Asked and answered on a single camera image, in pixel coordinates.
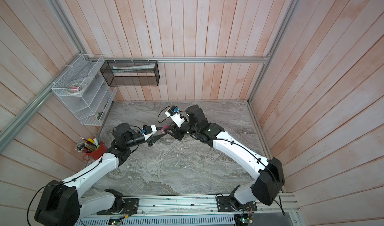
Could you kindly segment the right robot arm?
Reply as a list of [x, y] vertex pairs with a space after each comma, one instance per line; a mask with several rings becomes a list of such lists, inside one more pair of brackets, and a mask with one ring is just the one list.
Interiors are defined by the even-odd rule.
[[230, 194], [231, 206], [238, 210], [249, 202], [258, 200], [270, 206], [285, 184], [283, 166], [277, 158], [268, 159], [247, 148], [234, 139], [225, 129], [216, 123], [210, 123], [198, 105], [182, 111], [170, 106], [165, 114], [174, 124], [166, 129], [167, 133], [181, 140], [189, 134], [192, 138], [221, 151], [242, 166], [253, 178], [245, 185], [237, 186]]

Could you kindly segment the magenta paint jar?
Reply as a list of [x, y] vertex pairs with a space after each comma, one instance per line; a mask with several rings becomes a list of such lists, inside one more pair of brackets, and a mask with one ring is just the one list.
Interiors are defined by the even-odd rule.
[[168, 126], [164, 126], [164, 127], [161, 129], [162, 134], [166, 134], [167, 131], [168, 131]]

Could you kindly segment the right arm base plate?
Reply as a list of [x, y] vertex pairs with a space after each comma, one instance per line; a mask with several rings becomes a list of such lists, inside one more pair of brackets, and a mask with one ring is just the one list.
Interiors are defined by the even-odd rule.
[[257, 206], [255, 202], [250, 204], [242, 205], [234, 197], [224, 196], [217, 194], [215, 196], [217, 208], [219, 212], [256, 212]]

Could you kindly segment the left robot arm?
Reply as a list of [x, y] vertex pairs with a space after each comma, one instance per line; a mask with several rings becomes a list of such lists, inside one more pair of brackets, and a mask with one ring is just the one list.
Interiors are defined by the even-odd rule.
[[121, 166], [139, 145], [151, 146], [166, 131], [167, 128], [156, 125], [139, 128], [122, 123], [116, 126], [111, 146], [95, 162], [61, 182], [53, 180], [41, 188], [43, 194], [35, 221], [44, 226], [73, 226], [78, 220], [99, 212], [122, 214], [125, 211], [122, 193], [113, 189], [90, 197], [84, 197], [84, 193]]

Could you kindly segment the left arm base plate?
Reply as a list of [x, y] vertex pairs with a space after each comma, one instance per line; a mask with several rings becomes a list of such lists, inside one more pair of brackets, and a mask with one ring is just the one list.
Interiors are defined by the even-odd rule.
[[97, 212], [97, 215], [135, 215], [138, 212], [139, 198], [122, 198], [111, 209]]

